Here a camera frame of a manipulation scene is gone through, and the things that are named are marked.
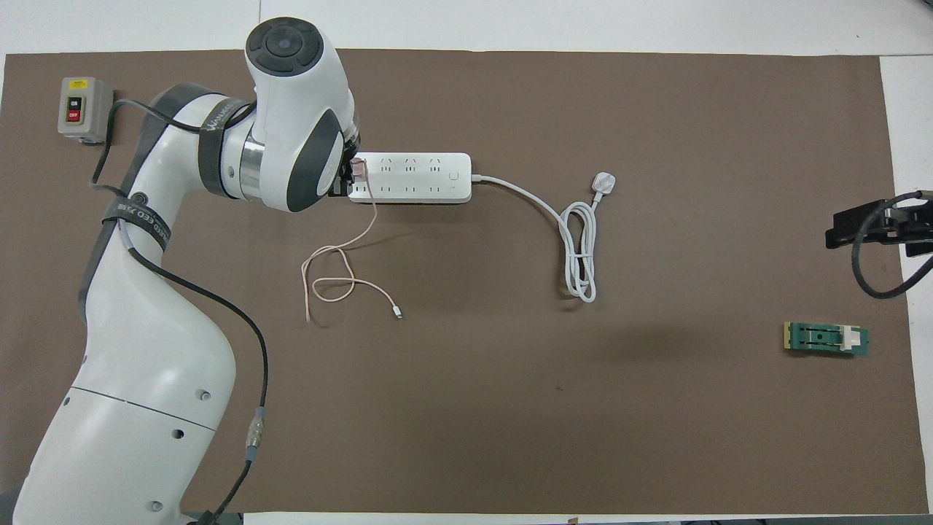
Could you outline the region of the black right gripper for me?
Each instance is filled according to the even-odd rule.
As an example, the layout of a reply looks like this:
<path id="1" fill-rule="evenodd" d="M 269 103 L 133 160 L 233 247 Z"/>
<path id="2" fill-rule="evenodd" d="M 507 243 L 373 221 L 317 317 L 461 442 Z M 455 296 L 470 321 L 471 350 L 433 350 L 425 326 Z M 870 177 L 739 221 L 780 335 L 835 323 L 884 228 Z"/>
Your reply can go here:
<path id="1" fill-rule="evenodd" d="M 870 201 L 840 211 L 830 229 L 826 230 L 826 248 L 839 249 L 854 243 L 860 226 L 886 199 Z M 893 226 L 887 211 L 883 210 L 867 223 L 862 243 L 904 245 L 907 258 L 919 257 L 932 252 L 932 205 L 895 207 L 891 210 Z"/>

